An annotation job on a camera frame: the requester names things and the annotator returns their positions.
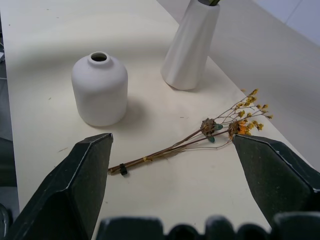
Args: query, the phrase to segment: white ceramic vase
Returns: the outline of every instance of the white ceramic vase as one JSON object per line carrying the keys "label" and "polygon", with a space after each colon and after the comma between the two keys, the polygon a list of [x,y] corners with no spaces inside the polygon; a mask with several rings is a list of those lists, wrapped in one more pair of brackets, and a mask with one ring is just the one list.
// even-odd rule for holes
{"label": "white ceramic vase", "polygon": [[81,118],[92,126],[117,123],[126,113],[128,73],[115,57],[94,52],[72,69],[72,86]]}
{"label": "white ceramic vase", "polygon": [[205,69],[220,6],[191,0],[161,69],[163,79],[179,90],[194,89]]}

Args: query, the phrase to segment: dried flower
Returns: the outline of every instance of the dried flower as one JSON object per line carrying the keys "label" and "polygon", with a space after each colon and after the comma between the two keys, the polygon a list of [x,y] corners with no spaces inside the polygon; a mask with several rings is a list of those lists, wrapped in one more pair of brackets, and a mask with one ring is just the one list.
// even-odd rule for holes
{"label": "dried flower", "polygon": [[253,123],[249,123],[247,126],[247,128],[250,130],[253,129],[254,127],[255,127],[255,125]]}
{"label": "dried flower", "polygon": [[256,95],[258,93],[259,89],[256,88],[255,90],[252,91],[252,93],[249,94],[249,96]]}
{"label": "dried flower", "polygon": [[259,131],[261,131],[263,127],[264,127],[264,125],[263,125],[262,123],[260,123],[260,124],[258,124],[258,125],[256,126],[256,128],[257,128]]}
{"label": "dried flower", "polygon": [[228,133],[232,138],[234,134],[246,134],[247,127],[244,121],[235,121],[229,124]]}
{"label": "dried flower", "polygon": [[250,133],[249,130],[246,130],[246,131],[244,132],[244,134],[251,136],[251,133]]}
{"label": "dried flower", "polygon": [[200,129],[202,129],[201,132],[206,137],[211,137],[215,132],[215,125],[216,122],[212,118],[207,118],[206,120],[203,120],[200,127]]}
{"label": "dried flower", "polygon": [[246,99],[246,102],[249,104],[254,103],[257,100],[257,98],[255,96],[248,96]]}
{"label": "dried flower", "polygon": [[244,110],[238,112],[238,117],[242,118],[245,115],[245,113],[246,112]]}
{"label": "dried flower", "polygon": [[[257,98],[255,95],[258,93],[258,89],[253,90],[249,95],[244,97],[242,100],[238,101],[235,103],[232,107],[221,113],[218,117],[216,118],[207,118],[206,120],[202,121],[200,129],[197,131],[193,132],[189,136],[185,137],[181,141],[176,142],[170,147],[167,147],[161,151],[157,151],[153,154],[150,154],[148,156],[141,157],[137,160],[134,161],[129,161],[127,163],[124,163],[126,168],[130,168],[139,164],[143,164],[147,161],[152,161],[155,159],[163,159],[167,157],[172,157],[178,153],[183,152],[188,146],[192,146],[198,142],[201,141],[206,141],[209,139],[212,143],[215,140],[215,137],[228,133],[230,139],[225,142],[225,144],[217,146],[217,147],[210,147],[212,149],[219,149],[222,148],[223,146],[229,144],[232,142],[232,138],[234,134],[245,134],[245,135],[251,135],[250,131],[256,127],[259,131],[261,131],[264,127],[263,124],[258,123],[256,120],[251,121],[248,123],[247,118],[250,118],[252,116],[260,116],[263,115],[268,119],[272,119],[273,115],[266,115],[268,113],[267,108],[268,105],[264,104],[261,106],[260,104],[257,104],[255,107],[257,107],[259,110],[256,111],[255,113],[247,113],[243,110],[243,107],[249,107],[250,105],[253,104]],[[243,117],[246,114],[246,117],[244,119],[238,119],[238,117]],[[226,124],[228,125],[227,130],[222,130]],[[199,137],[201,133],[205,135],[205,137],[198,138],[191,140],[193,138]],[[121,172],[121,167],[119,166],[114,166],[108,169],[109,173],[120,173]]]}

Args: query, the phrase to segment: vase opening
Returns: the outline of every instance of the vase opening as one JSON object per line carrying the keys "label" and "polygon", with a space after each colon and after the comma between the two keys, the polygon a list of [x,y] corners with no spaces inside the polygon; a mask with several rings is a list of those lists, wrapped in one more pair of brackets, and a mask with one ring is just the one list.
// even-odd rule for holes
{"label": "vase opening", "polygon": [[215,5],[211,5],[211,1],[209,0],[197,0],[199,3],[203,4],[203,5],[207,5],[209,7],[215,7],[217,4]]}
{"label": "vase opening", "polygon": [[103,52],[95,52],[91,55],[91,59],[95,62],[103,62],[107,60],[107,55]]}

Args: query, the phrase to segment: flower head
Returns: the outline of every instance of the flower head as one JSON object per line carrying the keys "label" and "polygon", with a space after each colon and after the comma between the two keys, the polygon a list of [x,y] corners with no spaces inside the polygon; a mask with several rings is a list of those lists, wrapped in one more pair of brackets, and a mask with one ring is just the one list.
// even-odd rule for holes
{"label": "flower head", "polygon": [[258,91],[259,91],[259,89],[256,88],[255,90],[253,90],[253,91],[249,94],[249,96],[256,95],[256,94],[258,93]]}
{"label": "flower head", "polygon": [[250,130],[253,129],[254,127],[255,127],[255,125],[253,123],[249,123],[247,126],[247,128]]}
{"label": "flower head", "polygon": [[229,137],[232,138],[234,134],[246,134],[248,131],[244,121],[235,121],[229,124],[228,133]]}
{"label": "flower head", "polygon": [[263,127],[264,127],[264,125],[263,125],[262,123],[260,123],[260,124],[258,124],[258,125],[256,126],[256,128],[257,128],[259,131],[261,131]]}
{"label": "flower head", "polygon": [[238,117],[242,118],[245,115],[245,113],[246,112],[244,110],[238,112]]}
{"label": "flower head", "polygon": [[252,104],[256,100],[257,100],[257,98],[255,96],[248,96],[247,99],[246,99],[246,102]]}
{"label": "flower head", "polygon": [[207,118],[206,120],[202,121],[200,129],[203,135],[205,135],[206,137],[211,137],[216,130],[215,126],[216,126],[215,120],[212,118]]}
{"label": "flower head", "polygon": [[251,136],[251,132],[249,130],[246,130],[244,134]]}

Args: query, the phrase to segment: yellow dried flower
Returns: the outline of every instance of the yellow dried flower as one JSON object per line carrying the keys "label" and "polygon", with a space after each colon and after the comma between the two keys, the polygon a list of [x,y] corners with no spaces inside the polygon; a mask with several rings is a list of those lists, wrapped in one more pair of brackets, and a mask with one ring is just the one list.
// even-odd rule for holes
{"label": "yellow dried flower", "polygon": [[246,130],[246,131],[244,132],[244,134],[251,136],[251,133],[250,133],[249,130]]}
{"label": "yellow dried flower", "polygon": [[256,88],[255,90],[252,91],[252,93],[249,94],[249,96],[256,95],[258,93],[259,89]]}
{"label": "yellow dried flower", "polygon": [[246,112],[244,110],[238,112],[238,117],[242,118],[245,115],[245,113]]}
{"label": "yellow dried flower", "polygon": [[257,100],[257,98],[255,96],[248,96],[247,99],[246,99],[246,102],[252,104],[256,100]]}
{"label": "yellow dried flower", "polygon": [[263,125],[262,123],[260,123],[260,124],[258,124],[258,125],[256,126],[256,128],[257,128],[259,131],[261,131],[263,127],[264,127],[264,125]]}
{"label": "yellow dried flower", "polygon": [[230,139],[234,134],[245,134],[247,127],[244,121],[235,121],[229,124],[228,133]]}
{"label": "yellow dried flower", "polygon": [[251,130],[251,129],[253,129],[255,127],[255,125],[253,123],[249,123],[247,127],[248,127],[248,129]]}

